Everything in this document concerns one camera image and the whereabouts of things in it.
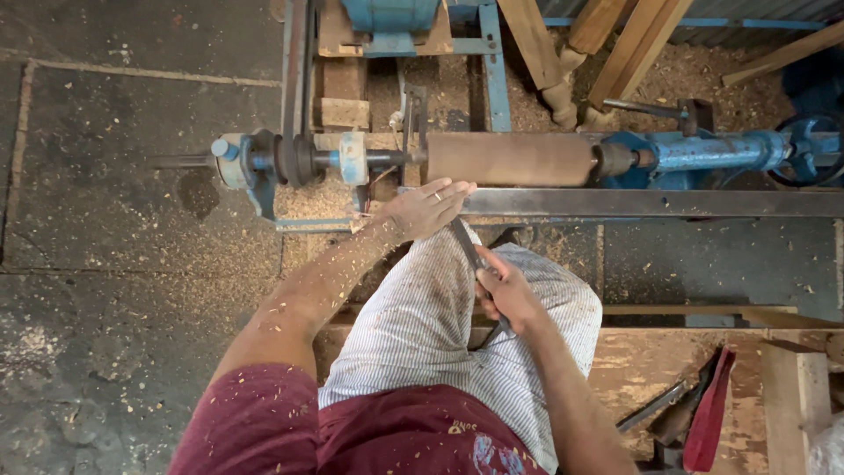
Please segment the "white striped cloth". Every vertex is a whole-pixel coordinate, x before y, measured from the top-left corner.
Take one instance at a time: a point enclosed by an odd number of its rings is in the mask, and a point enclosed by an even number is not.
[[[469,235],[480,243],[477,234]],[[588,376],[601,326],[598,296],[525,248],[508,243],[495,252],[522,270]],[[467,350],[474,282],[451,227],[415,242],[361,309],[319,390],[319,406],[406,386],[451,385],[486,404],[554,473],[558,462],[542,385],[524,341],[502,333],[484,350]]]

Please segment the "maroon shirt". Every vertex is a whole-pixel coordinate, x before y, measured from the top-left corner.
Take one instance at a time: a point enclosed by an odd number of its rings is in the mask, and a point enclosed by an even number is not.
[[[481,401],[448,385],[358,396],[321,411],[288,364],[237,369],[205,390],[170,463],[183,473],[544,473]]]

